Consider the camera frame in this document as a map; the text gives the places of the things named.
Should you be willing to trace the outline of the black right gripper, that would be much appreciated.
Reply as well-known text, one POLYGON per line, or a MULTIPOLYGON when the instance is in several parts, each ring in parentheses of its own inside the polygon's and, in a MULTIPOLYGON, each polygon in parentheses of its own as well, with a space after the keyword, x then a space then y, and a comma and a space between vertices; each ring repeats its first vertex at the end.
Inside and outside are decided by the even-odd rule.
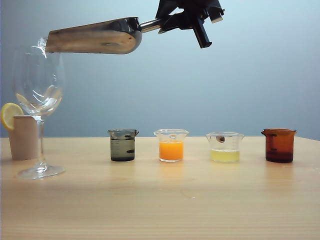
POLYGON ((203 21, 207 18, 212 23, 222 21, 223 9, 218 0, 160 0, 155 18, 162 20, 158 34, 193 29, 200 48, 208 48, 212 42, 203 21))

